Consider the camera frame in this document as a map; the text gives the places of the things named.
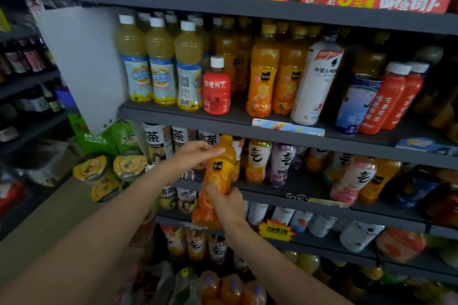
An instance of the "small red bottle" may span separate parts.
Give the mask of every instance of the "small red bottle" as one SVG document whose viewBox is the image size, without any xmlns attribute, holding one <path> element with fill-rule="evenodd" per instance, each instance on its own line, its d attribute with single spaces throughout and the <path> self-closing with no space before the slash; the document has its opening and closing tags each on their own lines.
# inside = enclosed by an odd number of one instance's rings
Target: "small red bottle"
<svg viewBox="0 0 458 305">
<path fill-rule="evenodd" d="M 224 71 L 224 57 L 212 56 L 210 69 L 203 75 L 203 110 L 211 115 L 230 110 L 230 75 Z"/>
</svg>

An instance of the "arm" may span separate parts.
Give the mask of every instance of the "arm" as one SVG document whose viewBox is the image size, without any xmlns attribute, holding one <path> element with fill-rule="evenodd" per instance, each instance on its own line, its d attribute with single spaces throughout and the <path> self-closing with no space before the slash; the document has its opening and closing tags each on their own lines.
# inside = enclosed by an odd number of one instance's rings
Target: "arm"
<svg viewBox="0 0 458 305">
<path fill-rule="evenodd" d="M 0 304 L 90 302 L 116 264 L 162 189 L 180 174 L 223 152 L 189 142 L 106 206 L 84 219 L 28 270 L 3 288 Z"/>
<path fill-rule="evenodd" d="M 248 263 L 250 270 L 278 304 L 349 305 L 351 302 L 291 263 L 275 247 L 257 234 L 245 220 L 243 198 L 237 188 L 220 194 L 207 184 L 223 225 L 228 245 Z"/>
</svg>

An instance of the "white panel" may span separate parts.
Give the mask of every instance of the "white panel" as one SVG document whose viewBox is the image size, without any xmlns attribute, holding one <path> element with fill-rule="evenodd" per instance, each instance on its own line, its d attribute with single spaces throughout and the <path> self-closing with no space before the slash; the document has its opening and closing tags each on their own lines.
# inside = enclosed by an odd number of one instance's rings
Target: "white panel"
<svg viewBox="0 0 458 305">
<path fill-rule="evenodd" d="M 68 7 L 39 15 L 38 27 L 92 134 L 117 119 L 128 97 L 113 35 L 120 8 Z"/>
</svg>

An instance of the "purple can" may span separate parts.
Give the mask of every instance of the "purple can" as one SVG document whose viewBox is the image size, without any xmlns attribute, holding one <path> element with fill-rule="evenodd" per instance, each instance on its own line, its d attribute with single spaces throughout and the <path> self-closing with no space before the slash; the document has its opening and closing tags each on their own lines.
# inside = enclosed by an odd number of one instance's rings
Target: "purple can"
<svg viewBox="0 0 458 305">
<path fill-rule="evenodd" d="M 288 169 L 296 154 L 296 146 L 275 142 L 270 158 L 270 181 L 275 187 L 284 186 Z"/>
</svg>

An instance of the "forearm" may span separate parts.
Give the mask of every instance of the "forearm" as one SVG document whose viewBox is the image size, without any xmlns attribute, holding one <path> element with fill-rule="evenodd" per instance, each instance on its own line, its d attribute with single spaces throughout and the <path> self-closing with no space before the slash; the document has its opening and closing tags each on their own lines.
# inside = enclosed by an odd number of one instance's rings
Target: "forearm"
<svg viewBox="0 0 458 305">
<path fill-rule="evenodd" d="M 255 233 L 246 222 L 226 230 L 229 245 L 278 304 L 347 305 L 344 297 L 291 263 L 275 247 Z"/>
<path fill-rule="evenodd" d="M 162 163 L 87 217 L 3 289 L 0 304 L 84 304 L 173 177 Z"/>
</svg>

